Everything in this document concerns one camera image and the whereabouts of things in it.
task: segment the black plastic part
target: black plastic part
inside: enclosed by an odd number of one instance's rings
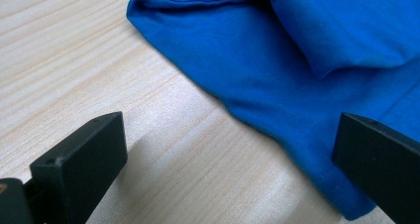
[[[343,114],[334,164],[395,223],[420,223],[420,144],[374,120]]]
[[[33,224],[24,185],[16,178],[0,179],[0,224]]]
[[[121,112],[84,124],[30,165],[48,204],[44,221],[85,223],[126,162]]]

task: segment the wood grain surface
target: wood grain surface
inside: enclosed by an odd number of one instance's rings
[[[143,39],[128,1],[0,0],[0,177],[29,180],[49,148],[123,111],[129,161],[88,223],[348,223]]]

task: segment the blue t-shirt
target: blue t-shirt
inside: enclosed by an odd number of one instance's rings
[[[127,17],[347,219],[374,204],[331,162],[341,113],[420,140],[420,0],[131,0]]]

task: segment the wooden table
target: wooden table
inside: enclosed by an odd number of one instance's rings
[[[0,176],[123,111],[129,161],[88,223],[347,223],[281,146],[126,19],[129,0],[0,0]],[[392,223],[376,209],[355,223]]]

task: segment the blue cloth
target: blue cloth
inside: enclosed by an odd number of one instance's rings
[[[420,140],[420,0],[131,0],[127,16],[349,220],[374,204],[331,162],[340,114]]]

